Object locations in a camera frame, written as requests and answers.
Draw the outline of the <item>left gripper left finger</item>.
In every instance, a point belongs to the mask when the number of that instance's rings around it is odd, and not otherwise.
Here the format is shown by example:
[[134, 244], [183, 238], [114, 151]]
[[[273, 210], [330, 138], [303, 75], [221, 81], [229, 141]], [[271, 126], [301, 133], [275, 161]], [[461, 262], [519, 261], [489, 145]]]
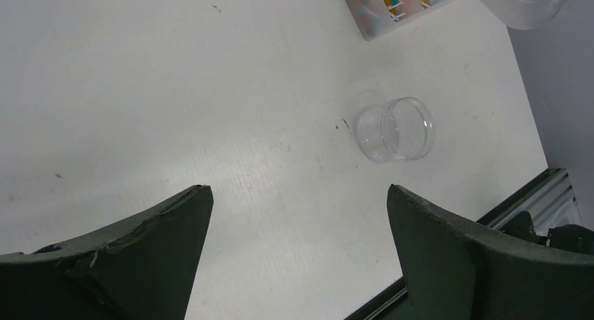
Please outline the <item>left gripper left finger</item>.
[[2, 319], [183, 319], [214, 206], [195, 185], [85, 235], [1, 256]]

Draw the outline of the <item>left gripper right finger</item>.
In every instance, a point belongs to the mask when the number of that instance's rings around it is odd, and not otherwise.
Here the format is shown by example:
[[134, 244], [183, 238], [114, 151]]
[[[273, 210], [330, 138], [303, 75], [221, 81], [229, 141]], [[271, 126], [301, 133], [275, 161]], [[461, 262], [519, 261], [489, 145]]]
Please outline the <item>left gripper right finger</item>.
[[593, 257], [527, 242], [393, 185], [387, 213], [418, 319], [592, 319]]

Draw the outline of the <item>clear plastic scoop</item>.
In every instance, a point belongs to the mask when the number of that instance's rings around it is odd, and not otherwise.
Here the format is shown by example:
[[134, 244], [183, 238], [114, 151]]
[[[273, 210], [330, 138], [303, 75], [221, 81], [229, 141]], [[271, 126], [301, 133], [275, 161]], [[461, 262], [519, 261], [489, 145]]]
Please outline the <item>clear plastic scoop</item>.
[[550, 23], [580, 0], [479, 0], [511, 29], [528, 30]]

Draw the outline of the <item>clear plastic round jar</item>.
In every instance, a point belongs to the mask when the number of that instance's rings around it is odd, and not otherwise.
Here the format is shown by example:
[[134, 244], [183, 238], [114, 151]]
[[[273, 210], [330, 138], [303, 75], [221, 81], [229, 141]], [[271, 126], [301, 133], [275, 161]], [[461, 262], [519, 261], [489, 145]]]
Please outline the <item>clear plastic round jar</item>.
[[427, 106], [405, 97], [366, 108], [358, 118], [355, 137], [373, 162], [419, 160], [433, 147], [435, 129]]

